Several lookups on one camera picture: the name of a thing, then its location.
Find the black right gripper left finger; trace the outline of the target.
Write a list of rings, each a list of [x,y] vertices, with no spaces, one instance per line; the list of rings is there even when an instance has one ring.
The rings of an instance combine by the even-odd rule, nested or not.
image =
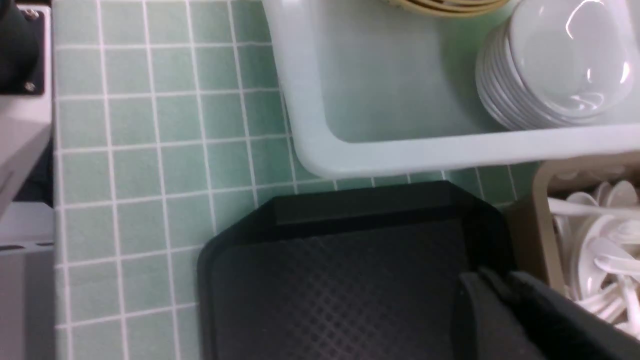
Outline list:
[[[462,273],[452,306],[455,360],[544,360],[512,310],[477,273]]]

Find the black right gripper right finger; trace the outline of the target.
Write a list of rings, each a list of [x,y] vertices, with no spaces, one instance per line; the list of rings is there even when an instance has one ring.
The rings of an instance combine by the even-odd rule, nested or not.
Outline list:
[[[483,280],[515,316],[545,360],[638,360],[639,340],[615,328],[534,276],[500,276],[480,268]]]

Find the grey robot base frame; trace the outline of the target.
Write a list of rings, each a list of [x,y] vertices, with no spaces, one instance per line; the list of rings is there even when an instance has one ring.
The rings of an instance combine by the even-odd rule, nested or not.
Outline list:
[[[54,360],[53,21],[1,2],[1,358]]]

